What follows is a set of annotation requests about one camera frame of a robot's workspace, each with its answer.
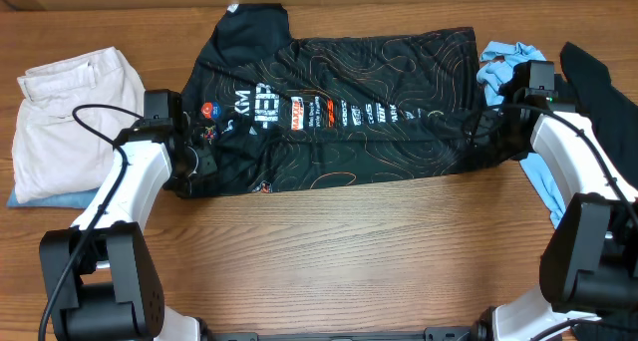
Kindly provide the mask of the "black printed cycling jersey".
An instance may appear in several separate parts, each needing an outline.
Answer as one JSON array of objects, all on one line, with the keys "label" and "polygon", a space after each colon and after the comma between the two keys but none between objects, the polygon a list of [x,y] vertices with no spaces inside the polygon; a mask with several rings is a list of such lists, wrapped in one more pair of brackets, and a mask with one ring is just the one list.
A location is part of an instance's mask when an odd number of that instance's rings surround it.
[{"label": "black printed cycling jersey", "polygon": [[196,171],[183,197],[283,192],[495,167],[497,133],[470,27],[296,39],[280,5],[236,5],[181,93]]}]

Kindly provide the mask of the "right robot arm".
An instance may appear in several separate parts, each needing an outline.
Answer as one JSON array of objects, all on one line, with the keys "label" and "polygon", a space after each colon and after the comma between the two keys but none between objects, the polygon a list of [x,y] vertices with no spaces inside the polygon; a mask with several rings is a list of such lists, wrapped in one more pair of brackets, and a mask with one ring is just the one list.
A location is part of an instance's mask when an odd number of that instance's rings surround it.
[{"label": "right robot arm", "polygon": [[550,62],[516,65],[499,89],[491,132],[540,155],[566,211],[541,256],[537,285],[487,309],[467,340],[556,340],[573,326],[609,328],[606,315],[637,308],[637,190],[554,82]]}]

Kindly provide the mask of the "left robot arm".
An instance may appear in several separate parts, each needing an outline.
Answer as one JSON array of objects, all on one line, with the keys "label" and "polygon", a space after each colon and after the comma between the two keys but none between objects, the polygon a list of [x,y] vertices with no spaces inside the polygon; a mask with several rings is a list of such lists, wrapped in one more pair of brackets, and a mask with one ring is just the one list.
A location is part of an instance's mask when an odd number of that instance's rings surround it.
[{"label": "left robot arm", "polygon": [[41,239],[48,301],[38,337],[59,340],[210,340],[196,317],[167,306],[144,238],[159,192],[190,192],[199,160],[179,93],[147,91],[144,110],[107,142],[114,163],[95,198],[65,229]]}]

